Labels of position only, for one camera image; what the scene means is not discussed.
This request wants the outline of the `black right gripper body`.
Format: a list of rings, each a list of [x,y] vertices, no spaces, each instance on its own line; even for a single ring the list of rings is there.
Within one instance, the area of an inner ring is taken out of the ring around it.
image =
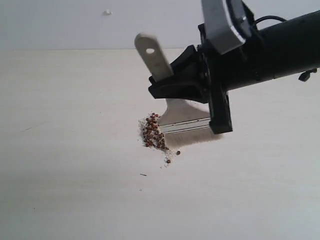
[[[209,127],[216,134],[233,131],[228,91],[224,86],[227,74],[227,59],[218,53],[207,39],[207,31],[203,23],[197,26],[200,44],[196,46],[194,56],[197,82],[201,87],[202,96],[208,103]]]

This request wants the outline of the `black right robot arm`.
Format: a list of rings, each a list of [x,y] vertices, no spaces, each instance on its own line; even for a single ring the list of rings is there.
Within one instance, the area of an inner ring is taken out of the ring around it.
[[[259,20],[249,17],[251,37],[225,54],[207,40],[200,24],[201,44],[188,46],[168,63],[158,43],[151,55],[150,94],[166,99],[167,109],[158,121],[168,137],[208,131],[231,132],[228,93],[231,90],[299,74],[307,81],[320,67],[320,13],[305,14],[258,29]]]

